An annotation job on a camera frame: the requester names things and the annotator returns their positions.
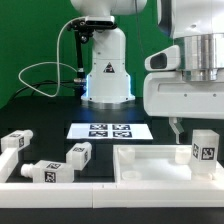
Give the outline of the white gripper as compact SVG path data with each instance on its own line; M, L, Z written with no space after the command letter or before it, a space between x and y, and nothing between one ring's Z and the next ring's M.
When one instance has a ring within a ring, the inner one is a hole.
M181 118L224 119L224 71L215 81L200 82L185 82L177 71L150 73L144 80L143 105L149 116L170 117L179 144Z

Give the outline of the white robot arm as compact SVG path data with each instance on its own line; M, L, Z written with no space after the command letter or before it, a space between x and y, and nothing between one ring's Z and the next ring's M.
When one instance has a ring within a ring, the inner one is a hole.
M133 101L126 37L114 17L143 10L147 0L70 1L82 14L71 23L76 38L93 41L82 102L104 109ZM157 0L157 12L173 45L145 59L145 111L167 117L177 134L183 118L224 119L224 0Z

